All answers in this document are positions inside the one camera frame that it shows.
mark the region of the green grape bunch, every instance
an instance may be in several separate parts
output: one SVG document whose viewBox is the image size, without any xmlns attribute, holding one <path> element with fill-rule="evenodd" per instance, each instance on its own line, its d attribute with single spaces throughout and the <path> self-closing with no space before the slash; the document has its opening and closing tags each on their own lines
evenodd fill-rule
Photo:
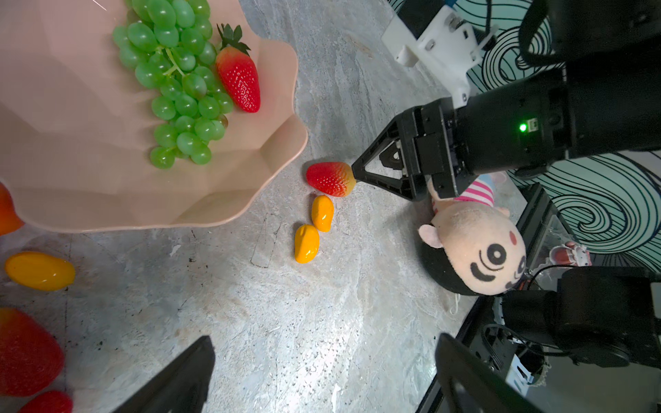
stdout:
<svg viewBox="0 0 661 413">
<path fill-rule="evenodd" d="M 217 50 L 207 0 L 126 0 L 126 25 L 112 39 L 124 67 L 160 96 L 151 101 L 154 115 L 166 121 L 154 129 L 158 145 L 151 163 L 160 169 L 175 159 L 198 165 L 211 160 L 210 141 L 220 140 L 233 103 L 215 70 Z"/>
</svg>

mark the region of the gray floor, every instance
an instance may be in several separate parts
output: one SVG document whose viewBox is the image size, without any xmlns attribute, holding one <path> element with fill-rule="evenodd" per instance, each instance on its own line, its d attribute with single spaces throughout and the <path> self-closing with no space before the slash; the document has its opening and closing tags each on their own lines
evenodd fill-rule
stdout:
<svg viewBox="0 0 661 413">
<path fill-rule="evenodd" d="M 473 302 L 457 306 L 418 263 L 415 230 L 431 218 L 429 205 L 359 184 L 335 200 L 333 230 L 312 263 L 294 262 L 293 234 L 309 222 L 314 194 L 305 166 L 352 162 L 393 115 L 446 93 L 387 55 L 385 1 L 241 4 L 259 35 L 298 53 L 296 111 L 310 133 L 302 156 L 221 227 L 87 235 L 25 227 L 1 237 L 0 262 L 37 250 L 78 273 L 52 293 L 0 274 L 0 305 L 57 337 L 66 368 L 53 388 L 73 396 L 75 412 L 111 411 L 203 334 L 216 352 L 206 412 L 412 412 L 436 370 L 438 333 L 455 334 Z M 24 402 L 0 398 L 0 411 Z"/>
</svg>

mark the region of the grape stem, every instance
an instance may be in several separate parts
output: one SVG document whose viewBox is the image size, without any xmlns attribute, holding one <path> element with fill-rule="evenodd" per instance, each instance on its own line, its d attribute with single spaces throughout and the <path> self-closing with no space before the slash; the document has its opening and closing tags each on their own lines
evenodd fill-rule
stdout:
<svg viewBox="0 0 661 413">
<path fill-rule="evenodd" d="M 179 73 L 181 73 L 181 75 L 183 76 L 184 72 L 181 69 L 179 69 L 179 66 L 176 64 L 175 58 L 172 56 L 172 51 L 170 51 L 169 48 L 165 48 L 165 53 L 167 54 L 167 57 L 170 58 L 170 61 L 172 62 L 172 67 L 170 69 L 168 69 L 168 71 L 165 72 L 163 75 L 169 76 L 172 73 L 174 73 L 174 71 L 176 70 Z"/>
</svg>

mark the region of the pink bowl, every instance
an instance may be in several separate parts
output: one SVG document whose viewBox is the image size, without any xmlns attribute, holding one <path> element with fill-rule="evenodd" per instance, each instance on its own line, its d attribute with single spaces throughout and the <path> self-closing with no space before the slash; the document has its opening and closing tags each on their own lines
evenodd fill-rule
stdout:
<svg viewBox="0 0 661 413">
<path fill-rule="evenodd" d="M 122 67 L 112 29 L 119 0 L 21 0 L 0 17 L 0 181 L 18 215 L 61 232 L 207 227 L 242 214 L 307 143 L 293 112 L 298 70 L 286 43 L 259 38 L 237 0 L 209 0 L 212 24 L 237 24 L 259 74 L 262 106 L 235 109 L 211 162 L 149 162 L 156 91 Z M 214 34 L 212 42 L 219 42 Z"/>
</svg>

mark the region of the yellow mango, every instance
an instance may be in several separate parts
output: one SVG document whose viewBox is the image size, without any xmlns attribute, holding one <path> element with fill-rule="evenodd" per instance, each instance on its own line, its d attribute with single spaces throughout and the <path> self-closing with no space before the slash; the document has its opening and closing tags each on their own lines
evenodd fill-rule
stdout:
<svg viewBox="0 0 661 413">
<path fill-rule="evenodd" d="M 312 225 L 301 225 L 294 238 L 294 258 L 305 264 L 312 261 L 319 251 L 319 232 Z"/>
<path fill-rule="evenodd" d="M 14 281 L 42 291 L 55 291 L 73 283 L 76 270 L 68 261 L 41 252 L 19 252 L 5 261 L 5 271 Z"/>
<path fill-rule="evenodd" d="M 312 203 L 312 223 L 315 224 L 318 230 L 327 233 L 331 230 L 332 216 L 335 213 L 335 208 L 332 206 L 332 201 L 325 195 L 317 196 Z"/>
</svg>

